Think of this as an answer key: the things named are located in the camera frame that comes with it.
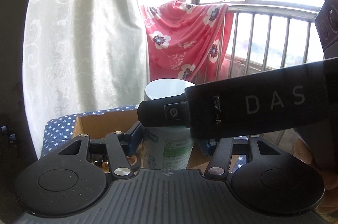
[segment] white lid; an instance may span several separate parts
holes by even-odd
[[[158,79],[147,84],[144,90],[144,100],[180,95],[185,88],[191,86],[195,86],[195,84],[180,79]]]

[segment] pink blanket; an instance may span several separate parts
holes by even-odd
[[[178,1],[158,8],[141,7],[146,26],[150,80],[178,78],[214,81],[218,58],[223,63],[234,14],[228,4],[193,5]],[[225,17],[224,37],[221,24]],[[222,55],[219,47],[222,42]]]

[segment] green label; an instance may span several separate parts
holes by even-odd
[[[147,129],[144,130],[146,136],[153,142],[158,143],[158,136],[153,135],[150,131],[148,131]]]
[[[187,152],[189,152],[191,150],[192,146],[186,146],[186,147],[182,147],[182,148],[178,148],[178,149],[164,149],[163,152],[163,156],[166,157],[176,157],[176,156],[181,156],[186,154]]]

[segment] finger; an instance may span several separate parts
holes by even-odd
[[[327,213],[333,213],[336,210],[338,210],[338,206],[336,206],[336,207],[319,206],[318,209],[317,209],[317,212],[327,214]]]
[[[333,172],[329,172],[329,171],[320,171],[317,170],[320,175],[322,176],[322,178],[324,179],[324,183],[325,183],[325,190],[333,190],[334,188],[338,187],[338,175],[333,173]]]
[[[338,206],[338,188],[325,191],[325,194],[320,202],[321,207],[336,207]]]
[[[295,154],[305,164],[310,165],[312,163],[312,154],[300,138],[295,142]]]

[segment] white curtain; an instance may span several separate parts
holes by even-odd
[[[136,0],[30,0],[23,88],[38,158],[50,119],[139,104],[147,80]]]

